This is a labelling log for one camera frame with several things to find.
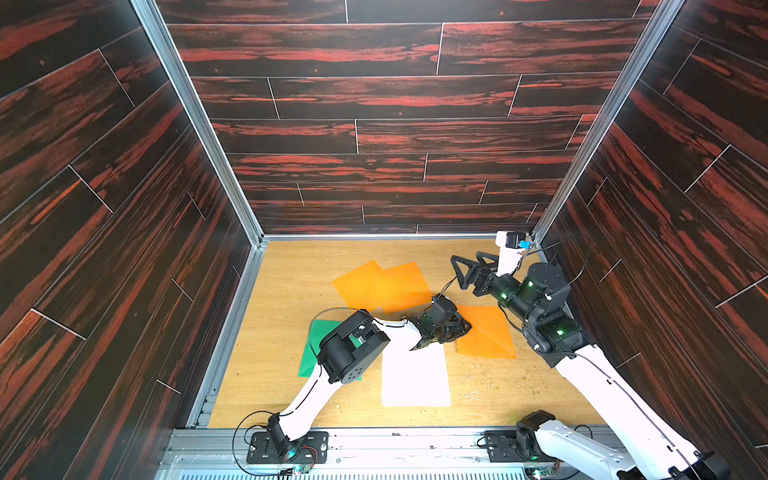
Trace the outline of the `orange paper sheet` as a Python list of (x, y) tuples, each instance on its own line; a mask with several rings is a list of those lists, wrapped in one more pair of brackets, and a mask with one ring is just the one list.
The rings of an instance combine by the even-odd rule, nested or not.
[(491, 358), (516, 358), (508, 322), (501, 310), (492, 306), (458, 306), (458, 312), (471, 324), (470, 331), (456, 341), (461, 355)]
[(428, 304), (431, 299), (431, 289), (415, 262), (382, 270), (371, 284), (371, 305), (385, 313)]
[(332, 285), (347, 307), (375, 310), (383, 303), (380, 289), (383, 272), (379, 264), (371, 260), (333, 280)]

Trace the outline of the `pale yellow paper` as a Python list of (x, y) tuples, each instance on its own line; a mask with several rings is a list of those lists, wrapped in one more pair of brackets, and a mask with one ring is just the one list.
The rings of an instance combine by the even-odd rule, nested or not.
[(416, 339), (393, 339), (382, 354), (384, 407), (450, 407), (444, 347), (411, 350)]

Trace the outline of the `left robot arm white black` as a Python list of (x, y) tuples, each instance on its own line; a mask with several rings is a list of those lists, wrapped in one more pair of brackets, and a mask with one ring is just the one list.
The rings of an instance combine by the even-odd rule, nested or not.
[(278, 459), (290, 461), (304, 449), (305, 437), (329, 400), (377, 359), (382, 360), (383, 406), (449, 406), (444, 345), (471, 329), (442, 294), (421, 314), (399, 321), (379, 319), (365, 309), (354, 311), (319, 342), (315, 366), (294, 401), (270, 416), (266, 430)]

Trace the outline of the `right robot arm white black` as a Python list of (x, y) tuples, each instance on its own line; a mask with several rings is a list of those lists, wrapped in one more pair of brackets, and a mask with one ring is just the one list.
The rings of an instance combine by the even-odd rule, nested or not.
[(592, 479), (727, 479), (731, 468), (667, 424), (620, 376), (582, 324), (564, 309), (571, 291), (562, 268), (533, 264), (518, 281), (522, 250), (502, 248), (473, 260), (452, 256), (461, 289), (490, 295), (521, 321), (528, 345), (590, 403), (623, 445), (618, 451), (539, 410), (516, 425), (520, 456), (561, 460)]

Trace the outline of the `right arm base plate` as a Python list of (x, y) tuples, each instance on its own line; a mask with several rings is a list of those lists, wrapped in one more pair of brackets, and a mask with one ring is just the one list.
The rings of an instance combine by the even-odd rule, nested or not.
[(528, 429), (485, 431), (477, 446), (486, 450), (491, 463), (558, 462), (541, 449), (534, 432)]

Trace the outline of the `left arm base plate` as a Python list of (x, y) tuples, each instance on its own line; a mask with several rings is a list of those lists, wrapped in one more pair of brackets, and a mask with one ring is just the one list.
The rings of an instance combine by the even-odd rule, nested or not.
[(325, 464), (329, 433), (310, 430), (299, 440), (275, 442), (269, 432), (254, 432), (246, 456), (248, 465), (267, 464)]

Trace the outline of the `front aluminium frame rail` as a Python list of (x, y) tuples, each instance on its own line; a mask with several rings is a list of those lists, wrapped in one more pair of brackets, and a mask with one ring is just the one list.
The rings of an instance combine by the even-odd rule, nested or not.
[(158, 479), (585, 479), (565, 461), (491, 463), (477, 441), (509, 427), (331, 428), (325, 464), (248, 465), (252, 428), (176, 430)]

